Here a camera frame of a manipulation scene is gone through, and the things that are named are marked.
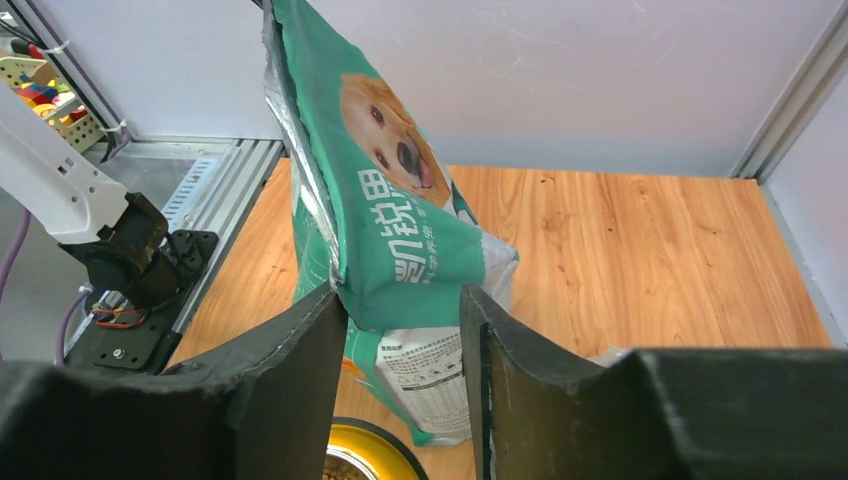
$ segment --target golden retriever image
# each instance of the golden retriever image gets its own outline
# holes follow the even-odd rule
[[[342,75],[341,110],[350,137],[398,188],[444,207],[450,186],[415,122],[379,78]]]

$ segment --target pegboard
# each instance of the pegboard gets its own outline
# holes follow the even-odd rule
[[[0,58],[0,75],[3,76],[6,85],[12,88],[20,88],[21,75],[29,73],[45,63],[47,63],[46,60],[36,58],[3,57]]]
[[[31,72],[34,68],[44,65],[46,60],[24,57],[3,57],[0,58],[0,75],[3,80],[11,88],[20,88],[21,75]],[[82,105],[79,100],[72,101],[76,105]],[[101,130],[100,122],[89,111],[88,115],[80,118],[76,122],[65,125],[61,119],[68,115],[68,109],[58,107],[54,113],[44,117],[44,121],[56,130],[56,133],[62,136],[69,145],[74,147],[74,150],[82,153],[92,145],[97,143],[105,133]]]

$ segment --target metal bracket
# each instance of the metal bracket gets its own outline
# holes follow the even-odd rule
[[[778,101],[731,177],[763,185],[848,71],[848,1]]]
[[[69,366],[112,369],[117,375],[162,371],[182,339],[173,331],[174,323],[218,245],[213,232],[178,230],[172,238],[173,245],[163,248],[163,253],[180,272],[180,294],[165,305],[132,314],[127,324],[144,319],[137,327],[112,329],[90,323],[68,352]]]

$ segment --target white wall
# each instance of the white wall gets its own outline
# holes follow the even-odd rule
[[[143,135],[276,137],[247,0],[38,0]],[[727,175],[840,0],[313,0],[449,163]]]
[[[777,166],[766,188],[843,338],[848,338],[848,77]]]
[[[313,0],[442,157],[725,176],[837,0]]]
[[[247,0],[37,0],[141,136],[280,138]]]

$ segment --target white label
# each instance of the white label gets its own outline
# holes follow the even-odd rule
[[[471,428],[459,328],[387,331],[375,366],[419,430],[445,434]]]

